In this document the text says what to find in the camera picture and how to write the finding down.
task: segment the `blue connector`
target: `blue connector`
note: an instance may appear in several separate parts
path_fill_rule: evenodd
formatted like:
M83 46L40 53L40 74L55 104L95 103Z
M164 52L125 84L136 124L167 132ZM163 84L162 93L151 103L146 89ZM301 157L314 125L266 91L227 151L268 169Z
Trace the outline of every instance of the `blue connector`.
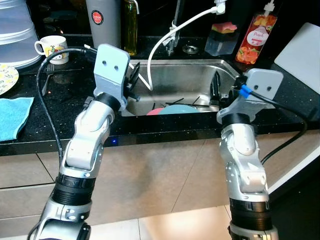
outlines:
M247 87L247 85L245 85L245 84L243 84L243 85L241 86L241 89L240 89L240 91L239 91L239 93L240 93L242 96L244 96L245 99L247 99L247 98L249 97L249 95L250 95L251 92L252 92L252 90L251 90L249 87Z

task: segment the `plastic container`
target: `plastic container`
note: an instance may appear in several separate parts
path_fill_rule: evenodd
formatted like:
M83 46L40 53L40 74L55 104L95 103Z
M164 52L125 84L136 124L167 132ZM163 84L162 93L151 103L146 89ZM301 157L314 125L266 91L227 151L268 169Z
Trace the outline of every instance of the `plastic container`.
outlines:
M236 30L231 22L213 24L204 50L212 56L232 54L239 37Z
M29 38L33 27L26 1L0 0L0 44Z
M270 14L275 8L273 2L274 0L271 0L271 2L265 5L264 13L256 13L253 16L251 24L235 56L236 61L244 64L256 63L277 21L277 17Z
M21 69L36 63L42 56L39 55L34 47L38 40L36 31L31 29L27 38L22 36L23 40L14 41L9 44L0 45L0 63Z

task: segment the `sink basin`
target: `sink basin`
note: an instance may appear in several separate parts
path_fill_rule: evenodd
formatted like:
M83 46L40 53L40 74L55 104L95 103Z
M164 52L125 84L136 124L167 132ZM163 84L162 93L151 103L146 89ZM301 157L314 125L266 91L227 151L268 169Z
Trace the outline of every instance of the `sink basin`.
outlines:
M140 74L147 80L147 60L140 62ZM220 59L153 60L151 76L153 91L138 80L133 93L140 96L137 102L128 98L122 116L143 116L153 108L164 108L178 100L177 104L194 104L199 112L217 112L219 106L212 104L212 80L215 73L220 76L220 94L228 94L238 72Z

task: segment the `orange soap bottle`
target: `orange soap bottle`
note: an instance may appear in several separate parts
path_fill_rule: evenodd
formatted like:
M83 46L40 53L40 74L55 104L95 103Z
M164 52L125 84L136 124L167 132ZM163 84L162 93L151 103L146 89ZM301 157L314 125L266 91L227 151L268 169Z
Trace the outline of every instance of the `orange soap bottle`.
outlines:
M235 60L245 64L255 64L264 47L277 17L270 14L275 9L274 0L264 6L264 13L254 15L245 34Z

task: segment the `blue cloth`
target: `blue cloth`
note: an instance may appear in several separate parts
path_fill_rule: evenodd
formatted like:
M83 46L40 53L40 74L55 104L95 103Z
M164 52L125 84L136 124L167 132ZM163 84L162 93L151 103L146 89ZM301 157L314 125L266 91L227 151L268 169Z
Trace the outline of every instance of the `blue cloth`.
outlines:
M0 98L0 142L17 139L33 102L34 97Z

